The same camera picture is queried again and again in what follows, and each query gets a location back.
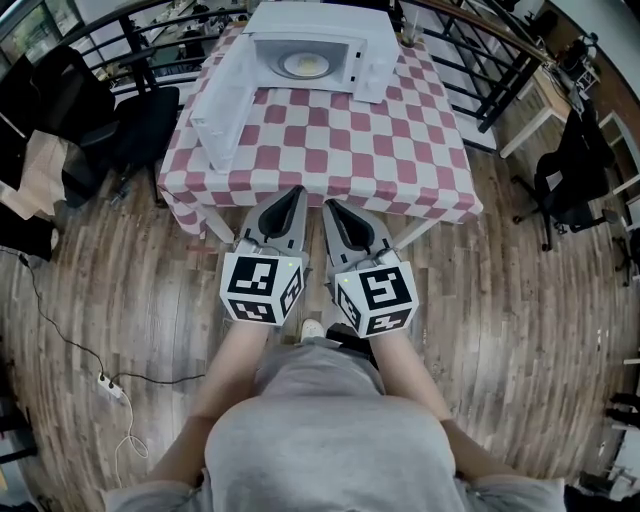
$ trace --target shoe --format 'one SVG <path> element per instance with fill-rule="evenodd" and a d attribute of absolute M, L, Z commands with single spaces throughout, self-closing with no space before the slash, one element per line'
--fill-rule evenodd
<path fill-rule="evenodd" d="M 302 323 L 302 332 L 300 333 L 300 341 L 306 338 L 324 338 L 325 332 L 322 324 L 312 318 L 307 318 Z"/>

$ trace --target metal railing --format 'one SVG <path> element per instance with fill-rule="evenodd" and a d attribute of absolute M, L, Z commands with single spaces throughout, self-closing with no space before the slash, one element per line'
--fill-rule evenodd
<path fill-rule="evenodd" d="M 406 3 L 427 9 L 437 17 L 439 21 L 438 27 L 436 29 L 433 27 L 423 28 L 424 36 L 426 36 L 427 40 L 428 38 L 435 38 L 446 44 L 453 45 L 458 52 L 459 58 L 443 58 L 432 53 L 433 61 L 438 66 L 454 69 L 466 75 L 470 83 L 469 86 L 465 86 L 443 79 L 443 84 L 448 90 L 471 98 L 475 102 L 475 108 L 469 108 L 469 104 L 465 106 L 452 101 L 452 108 L 461 114 L 476 119 L 478 130 L 485 132 L 500 117 L 538 66 L 546 60 L 546 56 L 535 48 L 526 31 L 513 21 L 507 13 L 504 13 L 493 0 L 485 0 L 485 3 L 494 9 L 497 16 L 501 19 L 504 18 L 504 25 L 507 26 L 506 30 L 483 19 L 475 7 L 468 1 L 465 4 L 465 1 L 450 0 L 450 3 L 446 3 L 439 0 L 406 0 Z M 135 27 L 131 15 L 164 3 L 167 3 L 167 0 L 142 0 L 133 5 L 122 7 L 75 31 L 72 35 L 64 38 L 60 44 L 72 44 L 111 23 L 118 23 L 122 28 L 121 35 L 94 45 L 83 53 L 83 56 L 87 56 L 113 43 L 126 40 L 131 49 L 130 52 L 104 60 L 91 67 L 92 69 L 97 69 L 108 64 L 128 63 L 130 70 L 118 73 L 115 76 L 109 76 L 108 79 L 115 80 L 132 76 L 135 80 L 135 86 L 120 88 L 116 94 L 135 90 L 143 92 L 148 87 L 195 81 L 195 76 L 191 73 L 165 80 L 159 84 L 155 79 L 155 73 L 159 69 L 195 64 L 198 60 L 201 61 L 203 59 L 179 59 L 163 64 L 149 63 L 148 58 L 152 52 L 150 53 L 149 49 L 143 47 L 144 41 L 141 41 L 140 35 L 154 29 L 165 28 L 190 20 L 241 14 L 246 11 L 244 9 L 209 11 L 180 16 L 172 20 L 153 23 L 143 28 Z M 470 7 L 471 12 L 461 7 Z M 157 45 L 151 44 L 150 47 L 158 50 L 181 44 L 211 41 L 217 38 L 217 35 L 202 35 L 185 39 L 176 38 L 175 41 Z M 487 44 L 487 39 L 497 41 L 499 51 L 496 51 L 496 48 L 490 48 Z"/>
<path fill-rule="evenodd" d="M 202 62 L 204 58 L 196 57 L 196 58 L 181 58 L 176 59 L 170 62 L 165 62 L 161 64 L 152 64 L 149 62 L 149 58 L 153 56 L 153 51 L 163 49 L 163 48 L 171 48 L 180 45 L 186 45 L 190 43 L 203 42 L 203 41 L 213 41 L 218 39 L 218 35 L 202 35 L 197 37 L 186 37 L 186 38 L 176 38 L 173 41 L 162 43 L 162 44 L 147 44 L 144 39 L 141 39 L 140 36 L 146 32 L 155 30 L 155 29 L 164 29 L 170 25 L 178 25 L 192 20 L 201 20 L 201 19 L 210 19 L 217 18 L 219 16 L 229 16 L 236 14 L 245 14 L 247 11 L 244 8 L 239 9 L 225 9 L 219 11 L 208 11 L 197 14 L 189 14 L 185 16 L 179 16 L 177 18 L 162 21 L 158 23 L 152 23 L 147 25 L 146 27 L 138 28 L 135 26 L 134 21 L 131 19 L 131 15 L 136 14 L 140 11 L 144 11 L 146 9 L 150 9 L 157 5 L 166 4 L 167 0 L 142 0 L 133 5 L 128 5 L 122 7 L 120 9 L 116 9 L 115 11 L 109 13 L 102 18 L 97 19 L 96 21 L 89 23 L 85 27 L 80 30 L 75 31 L 68 37 L 65 37 L 60 44 L 71 45 L 80 39 L 90 36 L 95 31 L 106 27 L 112 23 L 118 23 L 120 28 L 122 29 L 122 34 L 103 41 L 99 44 L 92 46 L 90 49 L 84 51 L 82 53 L 83 57 L 90 55 L 94 52 L 99 52 L 99 50 L 112 45 L 114 43 L 124 41 L 129 45 L 131 51 L 123 53 L 121 55 L 117 55 L 113 58 L 109 58 L 106 60 L 102 60 L 98 64 L 94 64 L 90 66 L 92 71 L 95 71 L 99 68 L 105 68 L 109 64 L 121 64 L 121 67 L 128 67 L 130 71 L 124 71 L 121 73 L 117 73 L 112 76 L 107 76 L 106 80 L 116 81 L 127 77 L 133 77 L 135 81 L 135 86 L 119 88 L 117 91 L 114 91 L 114 94 L 125 94 L 132 91 L 137 90 L 138 93 L 143 93 L 147 88 L 154 88 L 157 86 L 166 86 L 166 85 L 176 85 L 181 83 L 188 83 L 195 81 L 194 76 L 184 76 L 177 77 L 170 80 L 164 80 L 160 84 L 156 81 L 155 71 L 163 68 L 171 68 L 176 66 L 185 66 L 190 64 L 197 64 L 198 62 Z"/>
<path fill-rule="evenodd" d="M 442 58 L 432 53 L 440 66 L 459 71 L 469 77 L 470 86 L 464 87 L 443 80 L 446 89 L 474 100 L 476 108 L 457 104 L 451 108 L 477 120 L 478 131 L 486 132 L 502 115 L 520 89 L 531 79 L 540 64 L 547 60 L 527 34 L 494 0 L 483 0 L 506 29 L 484 19 L 473 3 L 467 0 L 405 0 L 432 11 L 439 21 L 440 30 L 423 28 L 428 38 L 435 38 L 455 47 L 459 59 Z M 490 48 L 487 40 L 495 42 Z"/>

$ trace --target window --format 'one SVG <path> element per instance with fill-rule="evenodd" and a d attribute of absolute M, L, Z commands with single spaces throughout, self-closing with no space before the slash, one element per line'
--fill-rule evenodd
<path fill-rule="evenodd" d="M 0 42 L 9 61 L 17 61 L 26 54 L 31 62 L 43 57 L 58 43 L 58 31 L 52 26 L 41 5 L 36 7 Z"/>
<path fill-rule="evenodd" d="M 72 28 L 80 23 L 80 19 L 71 7 L 72 4 L 69 0 L 45 0 L 45 3 L 63 36 L 66 36 Z"/>

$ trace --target white microwave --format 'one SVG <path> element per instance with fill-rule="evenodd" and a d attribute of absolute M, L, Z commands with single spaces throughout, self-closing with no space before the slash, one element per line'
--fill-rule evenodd
<path fill-rule="evenodd" d="M 258 88 L 347 92 L 380 103 L 399 53 L 385 12 L 262 2 L 200 94 L 191 122 L 213 168 L 229 172 Z"/>

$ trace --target checkered tablecloth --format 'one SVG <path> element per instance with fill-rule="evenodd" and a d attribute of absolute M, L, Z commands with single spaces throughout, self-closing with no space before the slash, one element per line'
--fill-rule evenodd
<path fill-rule="evenodd" d="M 482 211 L 445 89 L 422 43 L 401 46 L 379 105 L 344 93 L 258 90 L 232 171 L 215 172 L 189 117 L 242 30 L 227 28 L 204 62 L 160 171 L 162 194 L 185 231 L 204 233 L 208 206 L 253 206 L 300 184 L 310 206 L 338 198 L 450 222 Z"/>

